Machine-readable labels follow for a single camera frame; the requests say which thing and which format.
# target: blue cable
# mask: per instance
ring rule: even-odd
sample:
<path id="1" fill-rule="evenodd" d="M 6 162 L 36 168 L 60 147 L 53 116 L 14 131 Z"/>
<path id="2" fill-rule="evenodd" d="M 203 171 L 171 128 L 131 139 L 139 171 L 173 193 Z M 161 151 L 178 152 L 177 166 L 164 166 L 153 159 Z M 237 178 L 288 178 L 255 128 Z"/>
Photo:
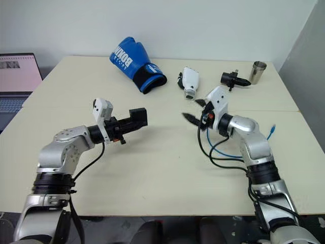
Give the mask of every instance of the blue cable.
<path id="1" fill-rule="evenodd" d="M 268 137 L 267 137 L 267 140 L 270 139 L 270 137 L 271 137 L 271 135 L 274 133 L 274 131 L 275 131 L 275 125 L 272 126 L 272 128 L 271 128 L 271 130 L 270 130 L 270 133 L 269 133 L 269 135 L 268 135 Z M 209 142 L 210 146 L 213 147 L 213 145 L 212 145 L 212 143 L 211 143 L 211 141 L 210 141 L 210 137 L 209 137 L 209 128 L 207 128 L 207 139 L 208 139 L 208 142 Z M 234 155 L 225 154 L 225 153 L 219 151 L 219 150 L 216 149 L 216 148 L 215 148 L 214 150 L 215 150 L 216 152 L 218 152 L 219 154 L 224 155 L 224 156 L 226 156 L 226 157 L 235 158 L 235 159 L 241 159 L 241 158 L 242 158 L 242 156 L 234 156 Z"/>

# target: floor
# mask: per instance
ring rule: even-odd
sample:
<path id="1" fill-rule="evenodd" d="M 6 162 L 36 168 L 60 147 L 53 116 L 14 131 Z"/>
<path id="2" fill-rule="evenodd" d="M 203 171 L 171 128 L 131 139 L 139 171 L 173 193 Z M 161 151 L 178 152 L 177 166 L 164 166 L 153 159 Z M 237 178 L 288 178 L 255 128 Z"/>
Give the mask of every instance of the floor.
<path id="1" fill-rule="evenodd" d="M 18 213 L 0 213 L 0 244 L 12 241 L 14 227 L 19 218 Z M 160 220 L 164 226 L 165 243 L 194 244 L 196 241 L 196 224 L 200 217 L 93 217 L 82 218 L 86 243 L 126 244 L 140 226 L 150 220 Z M 220 226 L 228 244 L 243 242 L 254 243 L 258 239 L 267 239 L 268 235 L 259 229 L 255 217 L 222 216 L 211 217 Z M 325 243 L 325 215 L 307 216 L 304 222 L 321 243 Z M 68 244 L 79 244 L 77 231 L 72 224 Z"/>

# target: laptop screen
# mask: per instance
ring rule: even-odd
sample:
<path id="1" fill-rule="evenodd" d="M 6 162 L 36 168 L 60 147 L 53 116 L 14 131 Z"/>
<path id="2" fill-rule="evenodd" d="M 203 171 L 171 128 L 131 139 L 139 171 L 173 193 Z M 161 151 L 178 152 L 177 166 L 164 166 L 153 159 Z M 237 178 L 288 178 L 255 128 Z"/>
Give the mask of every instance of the laptop screen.
<path id="1" fill-rule="evenodd" d="M 34 54 L 0 54 L 0 93 L 32 92 L 41 82 Z"/>

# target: beige table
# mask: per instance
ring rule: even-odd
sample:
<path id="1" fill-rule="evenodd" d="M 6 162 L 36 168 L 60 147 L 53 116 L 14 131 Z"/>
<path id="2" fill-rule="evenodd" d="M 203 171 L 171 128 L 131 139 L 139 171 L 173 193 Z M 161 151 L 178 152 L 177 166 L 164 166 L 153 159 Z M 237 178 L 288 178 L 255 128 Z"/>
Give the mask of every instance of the beige table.
<path id="1" fill-rule="evenodd" d="M 179 72 L 189 66 L 200 73 L 197 98 L 204 98 L 220 85 L 223 72 L 239 70 L 238 76 L 248 78 L 252 62 L 207 60 L 152 59 L 167 76 L 166 85 L 143 95 L 108 57 L 65 57 L 24 103 L 24 107 L 84 107 L 93 98 L 109 99 L 113 104 L 158 105 L 164 107 L 188 104 L 177 85 Z M 259 83 L 236 87 L 232 91 L 230 110 L 298 111 L 272 63 L 264 71 Z"/>
<path id="2" fill-rule="evenodd" d="M 213 166 L 199 149 L 195 127 L 180 115 L 184 110 L 197 112 L 194 103 L 171 107 L 135 103 L 147 108 L 149 126 L 127 134 L 125 145 L 110 144 L 103 157 L 77 180 L 78 193 L 73 199 L 79 214 L 253 214 L 245 175 Z M 113 113 L 118 118 L 128 116 L 127 110 L 136 107 L 131 103 L 114 106 Z M 324 213 L 325 158 L 301 114 L 275 111 L 232 114 L 256 119 L 265 135 L 276 124 L 269 142 L 298 212 Z M 22 210 L 35 179 L 38 153 L 56 132 L 93 124 L 91 108 L 23 108 L 0 135 L 0 210 Z M 212 141 L 219 139 L 217 133 L 211 133 Z M 202 141 L 207 146 L 205 134 Z M 239 153 L 233 141 L 221 149 Z M 77 172 L 100 151 L 98 145 L 85 152 Z"/>

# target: laptop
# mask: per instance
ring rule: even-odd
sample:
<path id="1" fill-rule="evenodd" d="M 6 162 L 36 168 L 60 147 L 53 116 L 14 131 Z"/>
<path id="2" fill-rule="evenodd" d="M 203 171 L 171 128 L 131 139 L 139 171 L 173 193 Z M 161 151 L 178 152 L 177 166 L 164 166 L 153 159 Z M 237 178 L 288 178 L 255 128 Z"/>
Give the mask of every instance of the laptop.
<path id="1" fill-rule="evenodd" d="M 41 82 L 33 53 L 0 54 L 0 133 Z"/>

